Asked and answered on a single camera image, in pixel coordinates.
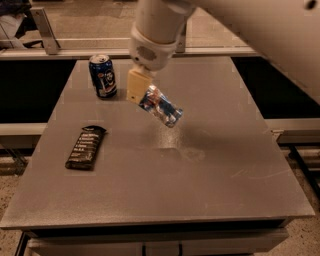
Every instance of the floor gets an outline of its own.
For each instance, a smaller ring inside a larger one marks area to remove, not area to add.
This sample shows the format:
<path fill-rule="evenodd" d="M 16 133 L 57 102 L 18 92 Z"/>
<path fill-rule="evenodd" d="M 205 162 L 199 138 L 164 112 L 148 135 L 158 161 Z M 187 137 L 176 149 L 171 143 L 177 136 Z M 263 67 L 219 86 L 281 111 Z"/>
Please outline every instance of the floor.
<path fill-rule="evenodd" d="M 129 39 L 130 28 L 135 15 L 136 1 L 112 0 L 65 0 L 31 1 L 33 6 L 43 6 L 55 36 L 62 48 L 125 48 Z M 27 42 L 38 39 L 37 31 L 29 31 L 21 38 Z M 188 21 L 187 47 L 226 47 L 245 46 L 237 37 L 226 30 L 219 22 L 197 10 Z M 318 159 L 320 149 L 306 152 L 310 158 Z M 268 253 L 258 256 L 316 256 L 320 251 L 320 203 L 315 196 L 296 162 L 288 158 L 288 151 L 283 150 L 292 171 L 304 189 L 316 216 L 297 219 L 288 226 L 290 237 Z M 8 157 L 0 158 L 1 167 L 12 166 Z M 16 187 L 18 176 L 1 176 L 0 173 L 0 219 L 7 208 Z M 14 255 L 21 233 L 0 230 L 0 255 Z"/>

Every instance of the pepsi can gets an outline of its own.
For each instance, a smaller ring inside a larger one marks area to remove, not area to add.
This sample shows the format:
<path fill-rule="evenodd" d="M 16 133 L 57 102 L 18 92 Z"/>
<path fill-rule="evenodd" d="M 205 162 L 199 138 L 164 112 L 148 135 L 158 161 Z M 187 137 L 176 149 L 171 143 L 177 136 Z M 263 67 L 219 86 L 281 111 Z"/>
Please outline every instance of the pepsi can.
<path fill-rule="evenodd" d="M 112 61 L 108 55 L 93 55 L 89 60 L 89 70 L 93 86 L 100 99 L 108 99 L 116 95 L 116 79 Z"/>

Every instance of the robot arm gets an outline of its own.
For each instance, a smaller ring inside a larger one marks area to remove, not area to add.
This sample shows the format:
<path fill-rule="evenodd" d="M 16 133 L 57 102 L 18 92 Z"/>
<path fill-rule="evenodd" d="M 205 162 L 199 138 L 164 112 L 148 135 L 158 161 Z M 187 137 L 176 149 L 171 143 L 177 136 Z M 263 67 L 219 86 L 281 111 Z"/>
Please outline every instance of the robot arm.
<path fill-rule="evenodd" d="M 165 67 L 196 7 L 206 10 L 320 104 L 320 9 L 311 0 L 139 0 L 130 54 Z"/>

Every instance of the black wrapper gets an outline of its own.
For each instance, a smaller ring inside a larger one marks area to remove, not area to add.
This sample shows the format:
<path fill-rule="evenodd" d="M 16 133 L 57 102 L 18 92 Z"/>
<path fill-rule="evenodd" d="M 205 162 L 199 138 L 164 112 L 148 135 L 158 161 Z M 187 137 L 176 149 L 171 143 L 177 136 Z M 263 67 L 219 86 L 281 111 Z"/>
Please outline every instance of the black wrapper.
<path fill-rule="evenodd" d="M 82 128 L 65 166 L 68 169 L 91 170 L 106 130 L 100 126 Z"/>

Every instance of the can lid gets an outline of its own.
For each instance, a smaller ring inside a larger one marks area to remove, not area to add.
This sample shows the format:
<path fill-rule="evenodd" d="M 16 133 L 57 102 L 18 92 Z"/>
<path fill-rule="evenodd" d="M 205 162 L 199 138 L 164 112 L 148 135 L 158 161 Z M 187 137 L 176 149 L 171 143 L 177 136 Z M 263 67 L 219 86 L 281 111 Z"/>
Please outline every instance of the can lid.
<path fill-rule="evenodd" d="M 104 63 L 106 61 L 109 60 L 109 56 L 105 55 L 105 54 L 97 54 L 97 55 L 93 55 L 90 58 L 90 62 L 94 63 L 94 64 L 99 64 L 99 63 Z"/>

